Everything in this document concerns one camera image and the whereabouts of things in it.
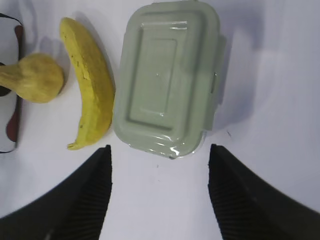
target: gray-green lid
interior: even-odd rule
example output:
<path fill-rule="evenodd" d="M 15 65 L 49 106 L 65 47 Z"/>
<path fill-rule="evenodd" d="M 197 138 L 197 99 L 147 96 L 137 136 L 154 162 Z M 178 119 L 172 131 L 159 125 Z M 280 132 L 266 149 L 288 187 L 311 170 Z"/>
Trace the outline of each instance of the gray-green lid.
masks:
<path fill-rule="evenodd" d="M 206 3 L 153 3 L 124 35 L 115 93 L 116 135 L 131 147 L 177 158 L 210 130 L 225 39 Z"/>

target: brown spot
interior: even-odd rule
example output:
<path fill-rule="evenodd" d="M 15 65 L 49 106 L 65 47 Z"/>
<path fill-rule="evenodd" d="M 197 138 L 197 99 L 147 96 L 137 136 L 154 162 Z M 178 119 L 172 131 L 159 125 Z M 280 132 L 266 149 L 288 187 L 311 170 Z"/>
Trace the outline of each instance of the brown spot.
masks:
<path fill-rule="evenodd" d="M 20 100 L 17 100 L 14 113 L 6 126 L 6 135 L 12 142 L 17 142 L 20 113 Z"/>
<path fill-rule="evenodd" d="M 24 28 L 21 25 L 15 26 L 14 28 L 15 36 L 19 45 L 19 59 L 22 58 L 22 41 L 24 35 Z"/>

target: banana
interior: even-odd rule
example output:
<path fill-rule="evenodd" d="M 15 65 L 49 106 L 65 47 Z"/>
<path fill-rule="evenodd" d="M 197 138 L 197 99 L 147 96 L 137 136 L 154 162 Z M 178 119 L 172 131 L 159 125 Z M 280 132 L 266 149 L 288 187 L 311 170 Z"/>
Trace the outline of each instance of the banana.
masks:
<path fill-rule="evenodd" d="M 105 58 L 89 31 L 79 22 L 65 17 L 60 22 L 64 42 L 82 98 L 82 116 L 74 143 L 69 150 L 78 150 L 101 139 L 109 129 L 115 90 Z"/>

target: gourd neck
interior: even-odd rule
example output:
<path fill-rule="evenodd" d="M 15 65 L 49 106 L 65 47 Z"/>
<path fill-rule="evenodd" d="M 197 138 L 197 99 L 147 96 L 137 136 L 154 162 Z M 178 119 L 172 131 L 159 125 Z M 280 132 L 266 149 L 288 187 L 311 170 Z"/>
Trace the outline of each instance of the gourd neck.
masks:
<path fill-rule="evenodd" d="M 0 86 L 14 91 L 20 75 L 17 65 L 0 66 Z"/>

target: white table surface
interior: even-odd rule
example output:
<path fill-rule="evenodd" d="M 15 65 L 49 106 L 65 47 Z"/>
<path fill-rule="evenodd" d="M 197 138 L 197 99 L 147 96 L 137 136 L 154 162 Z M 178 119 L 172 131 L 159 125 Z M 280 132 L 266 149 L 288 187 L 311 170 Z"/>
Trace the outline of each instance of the white table surface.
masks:
<path fill-rule="evenodd" d="M 320 212 L 320 1 L 205 1 L 228 40 L 221 103 L 203 146 L 169 160 L 130 148 L 112 129 L 93 146 L 67 150 L 81 95 L 60 19 L 76 18 L 93 32 L 117 84 L 129 17 L 153 0 L 0 0 L 0 12 L 23 21 L 26 52 L 52 54 L 68 76 L 50 103 L 23 103 L 18 149 L 0 156 L 0 217 L 45 194 L 106 144 L 113 187 L 102 240 L 220 240 L 207 189 L 212 143 Z"/>

